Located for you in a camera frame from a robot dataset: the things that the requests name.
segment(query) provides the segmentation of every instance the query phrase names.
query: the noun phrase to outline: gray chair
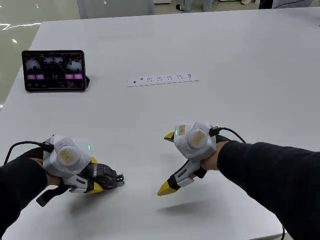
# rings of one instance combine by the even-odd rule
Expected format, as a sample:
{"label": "gray chair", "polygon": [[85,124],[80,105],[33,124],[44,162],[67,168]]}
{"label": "gray chair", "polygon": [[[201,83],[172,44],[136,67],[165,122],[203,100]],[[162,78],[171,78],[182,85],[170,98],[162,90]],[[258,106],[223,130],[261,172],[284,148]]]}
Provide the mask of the gray chair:
{"label": "gray chair", "polygon": [[81,19],[153,15],[153,0],[77,0]]}

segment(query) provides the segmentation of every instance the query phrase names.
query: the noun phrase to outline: white table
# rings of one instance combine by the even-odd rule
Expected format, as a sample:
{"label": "white table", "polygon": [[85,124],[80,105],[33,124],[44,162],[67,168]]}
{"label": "white table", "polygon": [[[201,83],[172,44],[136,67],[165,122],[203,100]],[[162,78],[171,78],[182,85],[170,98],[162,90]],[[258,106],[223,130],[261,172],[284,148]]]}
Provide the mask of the white table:
{"label": "white table", "polygon": [[[315,7],[43,23],[30,49],[84,50],[91,83],[84,93],[26,93],[20,71],[0,112],[3,159],[17,141],[85,137],[96,159],[123,171],[126,182],[102,194],[66,193],[44,208],[32,201],[3,239],[279,234],[277,218],[219,172],[157,196],[185,162],[163,137],[175,124],[210,120],[249,143],[319,149],[319,23]],[[133,76],[176,72],[201,81],[126,87]]]}

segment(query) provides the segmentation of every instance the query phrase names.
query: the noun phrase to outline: yellow label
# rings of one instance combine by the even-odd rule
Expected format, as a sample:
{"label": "yellow label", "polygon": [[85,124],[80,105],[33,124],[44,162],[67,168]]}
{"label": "yellow label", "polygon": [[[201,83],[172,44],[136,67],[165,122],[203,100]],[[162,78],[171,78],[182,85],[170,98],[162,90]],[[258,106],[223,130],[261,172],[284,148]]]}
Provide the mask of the yellow label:
{"label": "yellow label", "polygon": [[198,131],[193,139],[193,145],[198,147],[204,137],[205,134],[202,131]]}
{"label": "yellow label", "polygon": [[63,149],[62,151],[60,151],[59,156],[64,160],[66,164],[70,164],[75,160],[74,156],[72,156],[67,149]]}
{"label": "yellow label", "polygon": [[181,135],[185,134],[185,130],[186,130],[186,125],[179,126],[178,136],[181,136]]}

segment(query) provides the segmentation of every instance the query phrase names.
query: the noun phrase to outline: person's leg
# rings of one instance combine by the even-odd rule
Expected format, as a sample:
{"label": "person's leg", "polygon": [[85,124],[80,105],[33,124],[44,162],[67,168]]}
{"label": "person's leg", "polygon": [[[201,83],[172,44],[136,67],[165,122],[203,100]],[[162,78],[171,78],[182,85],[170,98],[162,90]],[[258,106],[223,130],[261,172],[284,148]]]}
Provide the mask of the person's leg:
{"label": "person's leg", "polygon": [[209,12],[212,5],[212,0],[203,0],[202,2],[202,11]]}
{"label": "person's leg", "polygon": [[274,0],[260,0],[259,9],[272,9]]}
{"label": "person's leg", "polygon": [[181,0],[181,4],[175,6],[176,9],[189,13],[194,0]]}

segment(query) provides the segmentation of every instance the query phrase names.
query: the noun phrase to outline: black sleeve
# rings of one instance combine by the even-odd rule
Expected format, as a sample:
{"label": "black sleeve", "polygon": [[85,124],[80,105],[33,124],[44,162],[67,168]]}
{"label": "black sleeve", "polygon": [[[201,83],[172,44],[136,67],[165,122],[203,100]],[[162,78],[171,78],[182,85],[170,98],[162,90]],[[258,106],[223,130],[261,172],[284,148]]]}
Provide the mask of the black sleeve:
{"label": "black sleeve", "polygon": [[21,156],[0,167],[0,238],[20,212],[47,186],[44,169],[34,160]]}
{"label": "black sleeve", "polygon": [[320,236],[320,152],[231,141],[222,147],[217,166],[273,212],[293,239]]}

